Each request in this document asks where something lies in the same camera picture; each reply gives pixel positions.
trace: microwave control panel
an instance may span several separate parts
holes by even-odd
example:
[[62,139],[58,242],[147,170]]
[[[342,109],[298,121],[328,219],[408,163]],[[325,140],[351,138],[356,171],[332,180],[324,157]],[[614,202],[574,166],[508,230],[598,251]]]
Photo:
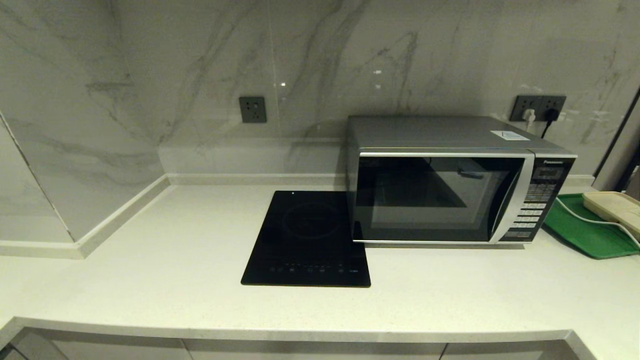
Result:
[[500,239],[505,242],[531,242],[545,221],[564,180],[571,170],[574,158],[536,158],[533,175],[518,217]]

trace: microwave top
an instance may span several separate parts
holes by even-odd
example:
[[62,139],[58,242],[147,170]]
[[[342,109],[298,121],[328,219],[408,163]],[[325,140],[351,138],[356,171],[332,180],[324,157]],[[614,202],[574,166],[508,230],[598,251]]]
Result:
[[[554,143],[490,117],[351,116],[348,131],[354,145],[367,152],[389,149],[522,149],[536,156],[576,157]],[[509,140],[520,137],[526,140]]]

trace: cooking zone circle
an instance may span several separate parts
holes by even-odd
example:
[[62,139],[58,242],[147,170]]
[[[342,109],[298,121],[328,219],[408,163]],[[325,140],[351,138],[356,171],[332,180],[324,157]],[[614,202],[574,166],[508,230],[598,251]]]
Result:
[[338,211],[327,204],[307,202],[289,209],[282,217],[282,227],[298,238],[317,240],[338,229],[338,215]]

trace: black induction cooktop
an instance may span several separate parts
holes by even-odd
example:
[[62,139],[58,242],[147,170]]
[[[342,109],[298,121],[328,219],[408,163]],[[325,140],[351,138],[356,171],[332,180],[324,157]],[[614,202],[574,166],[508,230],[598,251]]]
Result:
[[348,219],[345,192],[275,192],[242,284],[370,287]]

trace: white power cord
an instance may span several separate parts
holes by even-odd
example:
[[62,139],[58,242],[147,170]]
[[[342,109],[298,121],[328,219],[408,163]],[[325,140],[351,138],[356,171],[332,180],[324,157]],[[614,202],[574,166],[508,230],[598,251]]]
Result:
[[629,230],[627,230],[627,228],[626,228],[626,227],[624,227],[624,226],[622,226],[622,225],[618,224],[617,222],[596,221],[596,220],[589,220],[589,219],[587,219],[587,218],[583,218],[582,216],[580,216],[580,215],[578,215],[578,214],[574,213],[570,208],[568,208],[568,207],[567,207],[567,205],[564,205],[564,203],[563,203],[560,199],[556,198],[556,201],[558,201],[558,203],[559,203],[560,205],[562,205],[562,207],[563,207],[565,210],[569,211],[569,214],[571,214],[571,215],[573,215],[573,216],[575,216],[575,217],[579,218],[579,219],[580,219],[580,220],[582,220],[582,221],[590,222],[590,223],[592,223],[592,224],[615,225],[615,226],[619,227],[622,231],[624,231],[624,232],[625,232],[625,234],[627,234],[627,236],[628,236],[629,238],[631,238],[631,240],[633,240],[633,241],[634,241],[634,243],[636,243],[636,246],[638,246],[638,248],[640,249],[640,243],[638,242],[638,240],[637,240],[633,235],[631,235],[631,233],[629,232]]
[[536,110],[526,109],[522,113],[522,120],[525,120],[527,122],[527,132],[533,134],[531,132],[531,128],[533,126],[533,122],[536,121]]

